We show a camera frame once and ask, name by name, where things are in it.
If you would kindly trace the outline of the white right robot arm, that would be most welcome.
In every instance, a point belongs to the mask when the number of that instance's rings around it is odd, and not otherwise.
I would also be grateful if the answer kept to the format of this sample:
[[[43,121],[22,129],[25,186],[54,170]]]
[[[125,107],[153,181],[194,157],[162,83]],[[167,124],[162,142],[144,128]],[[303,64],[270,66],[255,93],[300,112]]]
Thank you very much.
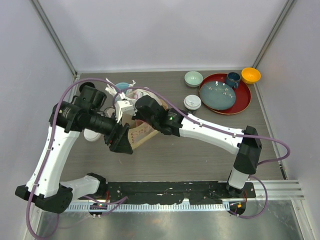
[[[225,190],[233,198],[243,193],[247,179],[257,171],[262,151],[254,127],[242,130],[214,124],[180,109],[165,109],[148,95],[138,99],[134,107],[134,119],[146,122],[164,135],[200,140],[235,155]]]

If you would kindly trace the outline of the orange bowl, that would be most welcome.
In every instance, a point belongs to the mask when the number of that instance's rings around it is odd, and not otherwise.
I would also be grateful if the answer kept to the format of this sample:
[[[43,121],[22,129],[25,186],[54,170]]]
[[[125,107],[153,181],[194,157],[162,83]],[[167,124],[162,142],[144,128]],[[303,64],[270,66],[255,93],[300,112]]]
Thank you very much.
[[[243,82],[251,85],[261,79],[261,73],[253,67],[246,67],[241,71],[241,78]]]

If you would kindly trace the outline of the dark blue ceramic plate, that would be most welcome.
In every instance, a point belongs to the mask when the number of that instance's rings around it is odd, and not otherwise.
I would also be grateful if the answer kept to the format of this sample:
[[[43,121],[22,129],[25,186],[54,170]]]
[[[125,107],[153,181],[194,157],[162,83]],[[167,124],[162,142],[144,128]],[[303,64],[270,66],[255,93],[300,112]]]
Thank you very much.
[[[220,81],[204,83],[199,89],[199,97],[207,107],[214,110],[227,110],[237,100],[233,88]]]

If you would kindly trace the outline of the light blue straw cup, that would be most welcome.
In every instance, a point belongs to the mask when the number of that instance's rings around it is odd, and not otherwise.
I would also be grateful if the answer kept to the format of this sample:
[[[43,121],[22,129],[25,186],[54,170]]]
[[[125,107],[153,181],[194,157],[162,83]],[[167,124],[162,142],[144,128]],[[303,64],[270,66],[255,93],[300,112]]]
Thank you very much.
[[[127,82],[120,82],[120,83],[117,83],[115,85],[118,89],[120,89],[122,92],[125,92],[125,89],[129,88],[130,87],[130,84],[127,83]]]

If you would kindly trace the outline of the red round tray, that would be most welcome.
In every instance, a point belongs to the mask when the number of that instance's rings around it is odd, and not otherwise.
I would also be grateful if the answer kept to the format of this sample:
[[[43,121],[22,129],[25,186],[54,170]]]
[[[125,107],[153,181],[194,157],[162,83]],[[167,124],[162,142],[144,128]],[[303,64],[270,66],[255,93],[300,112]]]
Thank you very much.
[[[208,82],[213,82],[213,81],[218,81],[218,82],[223,82],[225,83],[227,74],[226,73],[215,73],[212,74],[208,77],[206,77],[202,83],[200,84],[198,88],[198,96],[200,97],[200,87]],[[236,94],[236,102],[235,104],[226,110],[215,110],[212,108],[207,107],[203,102],[203,104],[211,111],[221,114],[221,115],[235,115],[243,112],[251,103],[252,95],[249,87],[244,83],[242,80],[239,83],[239,86],[237,89],[234,89],[235,94]]]

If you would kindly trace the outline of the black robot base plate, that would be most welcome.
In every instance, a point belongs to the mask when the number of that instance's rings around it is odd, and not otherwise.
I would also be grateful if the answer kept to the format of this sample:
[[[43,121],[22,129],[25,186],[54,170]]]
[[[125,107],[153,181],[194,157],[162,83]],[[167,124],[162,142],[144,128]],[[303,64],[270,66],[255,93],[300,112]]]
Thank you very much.
[[[116,202],[127,197],[131,205],[173,205],[188,199],[191,205],[219,204],[225,199],[254,199],[254,184],[247,182],[236,190],[220,181],[109,182],[102,193],[91,198]]]

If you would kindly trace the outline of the single white cup lid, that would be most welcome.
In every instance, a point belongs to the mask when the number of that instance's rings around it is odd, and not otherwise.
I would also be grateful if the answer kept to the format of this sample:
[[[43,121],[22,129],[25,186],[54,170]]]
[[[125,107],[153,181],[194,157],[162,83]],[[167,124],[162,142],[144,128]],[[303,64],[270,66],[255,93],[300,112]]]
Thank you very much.
[[[197,95],[191,94],[184,98],[183,104],[186,109],[196,111],[201,107],[202,101]]]

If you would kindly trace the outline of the dark blue ceramic mug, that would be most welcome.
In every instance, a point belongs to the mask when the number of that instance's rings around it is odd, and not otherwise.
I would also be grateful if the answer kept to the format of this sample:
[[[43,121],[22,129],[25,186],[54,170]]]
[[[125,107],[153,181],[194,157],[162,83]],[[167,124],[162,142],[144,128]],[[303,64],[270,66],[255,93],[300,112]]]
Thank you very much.
[[[241,76],[236,72],[228,73],[225,78],[225,83],[233,89],[237,89],[239,87],[240,81]]]

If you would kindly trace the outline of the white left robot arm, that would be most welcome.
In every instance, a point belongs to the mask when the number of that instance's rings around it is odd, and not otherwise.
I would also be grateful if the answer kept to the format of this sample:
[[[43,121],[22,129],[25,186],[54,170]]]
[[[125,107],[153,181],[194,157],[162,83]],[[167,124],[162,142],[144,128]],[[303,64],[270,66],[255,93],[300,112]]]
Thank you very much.
[[[107,99],[92,83],[84,83],[80,94],[71,102],[62,101],[52,109],[47,142],[30,180],[15,190],[15,195],[29,204],[56,214],[63,213],[73,200],[86,195],[100,200],[107,192],[107,180],[95,173],[72,181],[61,182],[61,174],[69,153],[83,130],[104,136],[109,150],[132,154],[128,140],[129,125],[122,124],[124,113],[135,114],[135,104],[126,97],[115,103],[112,117],[100,114]]]

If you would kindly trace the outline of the mint green ceramic bowl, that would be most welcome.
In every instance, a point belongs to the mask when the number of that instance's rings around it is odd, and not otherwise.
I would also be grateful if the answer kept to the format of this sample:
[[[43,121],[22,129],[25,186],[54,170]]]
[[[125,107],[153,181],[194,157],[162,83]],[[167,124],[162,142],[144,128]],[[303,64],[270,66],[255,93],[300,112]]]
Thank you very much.
[[[185,84],[191,88],[196,88],[200,86],[203,80],[203,75],[198,71],[189,71],[184,75]]]

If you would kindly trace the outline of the pink kraft paper bag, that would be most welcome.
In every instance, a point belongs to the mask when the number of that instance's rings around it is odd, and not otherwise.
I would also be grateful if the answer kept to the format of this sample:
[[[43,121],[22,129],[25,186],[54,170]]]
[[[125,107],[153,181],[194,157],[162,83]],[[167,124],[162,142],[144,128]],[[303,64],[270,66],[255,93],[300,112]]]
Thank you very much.
[[[138,100],[144,95],[149,95],[154,98],[158,104],[160,104],[165,109],[168,109],[167,103],[156,96],[154,93],[142,89],[127,90],[125,94],[128,98]],[[158,131],[153,129],[149,124],[142,120],[133,120],[132,116],[129,114],[123,114],[122,124],[129,124],[128,140],[131,148],[134,150],[140,145],[148,141],[150,138],[154,137]]]

